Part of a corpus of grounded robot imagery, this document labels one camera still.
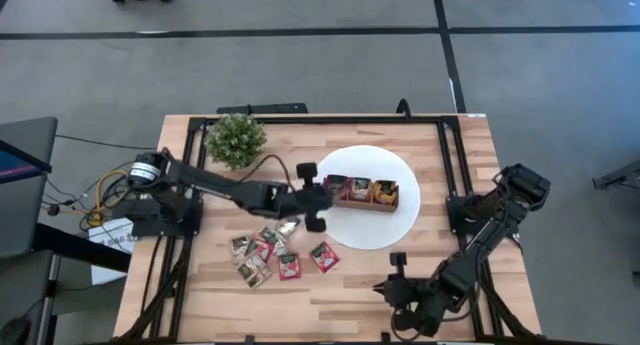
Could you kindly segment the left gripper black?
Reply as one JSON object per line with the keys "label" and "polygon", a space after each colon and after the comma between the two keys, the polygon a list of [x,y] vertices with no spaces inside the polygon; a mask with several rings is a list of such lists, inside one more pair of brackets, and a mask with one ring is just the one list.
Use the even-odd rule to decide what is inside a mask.
{"label": "left gripper black", "polygon": [[318,175],[315,162],[297,164],[296,173],[304,181],[304,188],[287,195],[287,215],[305,214],[306,230],[323,233],[326,231],[326,220],[318,217],[317,213],[333,206],[334,194],[323,186],[315,185],[314,178]]}

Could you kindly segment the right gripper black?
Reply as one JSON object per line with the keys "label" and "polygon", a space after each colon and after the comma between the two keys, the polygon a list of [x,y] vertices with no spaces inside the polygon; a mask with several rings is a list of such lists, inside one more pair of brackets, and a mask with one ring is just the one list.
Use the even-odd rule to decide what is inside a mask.
{"label": "right gripper black", "polygon": [[427,278],[405,278],[407,256],[405,252],[392,252],[389,260],[395,272],[372,287],[372,290],[383,296],[394,309],[407,308],[412,303],[421,303],[428,295]]}

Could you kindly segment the wooden tea organizer box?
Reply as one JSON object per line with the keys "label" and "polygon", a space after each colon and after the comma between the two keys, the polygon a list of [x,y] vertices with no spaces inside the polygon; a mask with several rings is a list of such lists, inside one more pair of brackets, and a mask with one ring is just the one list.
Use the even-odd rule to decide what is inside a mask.
{"label": "wooden tea organizer box", "polygon": [[337,207],[393,213],[399,206],[399,185],[391,180],[327,175],[325,188],[333,193]]}

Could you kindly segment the white round woven placemat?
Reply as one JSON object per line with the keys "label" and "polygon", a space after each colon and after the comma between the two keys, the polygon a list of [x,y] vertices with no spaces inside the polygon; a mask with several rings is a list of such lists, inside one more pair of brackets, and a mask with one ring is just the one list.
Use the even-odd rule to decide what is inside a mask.
{"label": "white round woven placemat", "polygon": [[420,210],[421,192],[414,172],[401,157],[369,145],[341,148],[318,165],[320,179],[333,174],[392,180],[399,187],[399,205],[391,213],[338,206],[322,211],[326,234],[336,242],[360,250],[382,249],[412,229]]}

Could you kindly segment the green potted plant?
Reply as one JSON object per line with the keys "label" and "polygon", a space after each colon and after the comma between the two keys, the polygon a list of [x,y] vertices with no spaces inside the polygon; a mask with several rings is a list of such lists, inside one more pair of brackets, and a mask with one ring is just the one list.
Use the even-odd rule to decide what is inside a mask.
{"label": "green potted plant", "polygon": [[224,114],[207,127],[204,145],[213,163],[231,170],[254,164],[267,142],[264,127],[253,116]]}

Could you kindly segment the black power strip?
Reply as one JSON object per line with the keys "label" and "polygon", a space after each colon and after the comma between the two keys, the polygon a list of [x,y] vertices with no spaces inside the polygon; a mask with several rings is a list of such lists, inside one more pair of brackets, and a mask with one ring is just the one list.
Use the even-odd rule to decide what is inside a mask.
{"label": "black power strip", "polygon": [[308,112],[305,103],[276,103],[276,104],[262,104],[262,105],[243,105],[243,106],[230,106],[219,107],[216,110],[217,114],[306,114]]}

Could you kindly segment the black floor beam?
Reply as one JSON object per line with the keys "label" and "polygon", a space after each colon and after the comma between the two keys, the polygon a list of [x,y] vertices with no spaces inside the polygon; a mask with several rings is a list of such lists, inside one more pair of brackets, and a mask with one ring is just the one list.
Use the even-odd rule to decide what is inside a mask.
{"label": "black floor beam", "polygon": [[35,227],[33,250],[50,250],[61,257],[120,272],[127,272],[131,261],[131,255],[121,250],[91,242],[44,224],[37,224]]}

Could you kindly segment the black floor stand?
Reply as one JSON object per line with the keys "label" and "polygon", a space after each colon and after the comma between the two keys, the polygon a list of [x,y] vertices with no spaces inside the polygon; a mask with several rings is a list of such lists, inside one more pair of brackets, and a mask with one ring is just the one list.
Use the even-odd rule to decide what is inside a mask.
{"label": "black floor stand", "polygon": [[631,162],[606,175],[592,179],[597,190],[608,190],[611,187],[626,187],[640,190],[640,160]]}

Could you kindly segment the grey side desk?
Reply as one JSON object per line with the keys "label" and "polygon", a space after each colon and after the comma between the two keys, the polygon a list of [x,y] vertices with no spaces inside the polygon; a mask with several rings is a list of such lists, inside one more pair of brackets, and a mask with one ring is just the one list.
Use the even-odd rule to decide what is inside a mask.
{"label": "grey side desk", "polygon": [[[49,164],[57,125],[55,117],[0,124],[0,141]],[[31,250],[44,185],[44,175],[0,184],[0,258]]]}

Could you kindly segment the dark monitor screen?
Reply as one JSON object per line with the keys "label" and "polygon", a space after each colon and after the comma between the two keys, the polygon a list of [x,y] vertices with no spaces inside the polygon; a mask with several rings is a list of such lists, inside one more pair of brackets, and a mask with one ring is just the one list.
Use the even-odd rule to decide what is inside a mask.
{"label": "dark monitor screen", "polygon": [[51,170],[49,163],[0,140],[0,184],[46,175]]}

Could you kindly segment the black table frame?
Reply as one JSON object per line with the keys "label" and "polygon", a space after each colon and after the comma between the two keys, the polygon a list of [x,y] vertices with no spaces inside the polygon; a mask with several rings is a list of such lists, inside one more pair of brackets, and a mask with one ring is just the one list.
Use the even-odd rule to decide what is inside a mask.
{"label": "black table frame", "polygon": [[[416,222],[395,249],[407,254],[407,272],[426,277],[457,250],[445,200],[451,193],[487,192],[500,166],[487,119],[482,115],[399,114],[267,115],[263,119],[269,160],[263,180],[281,180],[302,162],[320,162],[331,152],[372,145],[401,157],[417,178],[421,204]],[[379,343],[391,311],[372,287],[391,270],[389,250],[356,250],[335,244],[338,264],[322,272],[310,250],[320,234],[299,232],[300,278],[271,277],[250,289],[237,273],[229,249],[233,237],[264,225],[233,203],[205,196],[201,230],[191,247],[186,278],[177,296],[156,318],[159,337],[181,343],[266,342]]]}

